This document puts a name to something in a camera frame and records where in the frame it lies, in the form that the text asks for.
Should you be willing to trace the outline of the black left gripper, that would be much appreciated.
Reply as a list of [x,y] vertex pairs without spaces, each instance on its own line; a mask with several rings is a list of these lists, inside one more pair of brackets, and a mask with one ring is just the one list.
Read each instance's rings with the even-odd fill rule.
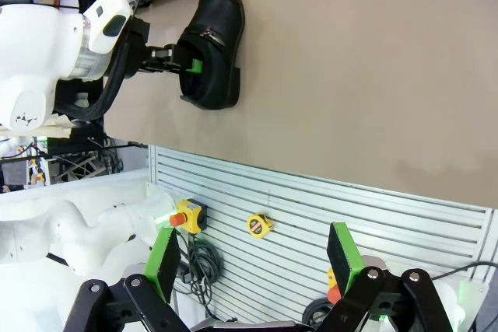
[[[125,40],[130,48],[124,63],[124,75],[133,76],[137,72],[172,72],[174,74],[202,73],[202,62],[193,59],[193,52],[178,44],[163,47],[147,47],[150,24],[139,18],[132,18],[126,26]],[[187,61],[181,64],[175,61]]]

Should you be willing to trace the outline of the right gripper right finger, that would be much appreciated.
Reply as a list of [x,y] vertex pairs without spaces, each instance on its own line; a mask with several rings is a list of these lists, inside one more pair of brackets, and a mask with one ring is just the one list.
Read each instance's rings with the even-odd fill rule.
[[366,265],[344,222],[330,224],[327,255],[341,298],[317,331],[361,331],[372,318],[395,331],[452,331],[450,318],[430,275],[411,268],[397,276]]

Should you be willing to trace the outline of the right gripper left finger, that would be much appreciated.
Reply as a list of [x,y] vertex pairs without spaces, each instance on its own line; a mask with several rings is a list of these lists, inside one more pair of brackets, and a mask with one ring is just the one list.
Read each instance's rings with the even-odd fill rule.
[[181,252],[174,228],[162,228],[141,273],[114,285],[90,279],[81,284],[65,331],[123,331],[140,322],[147,331],[188,331],[170,306]]

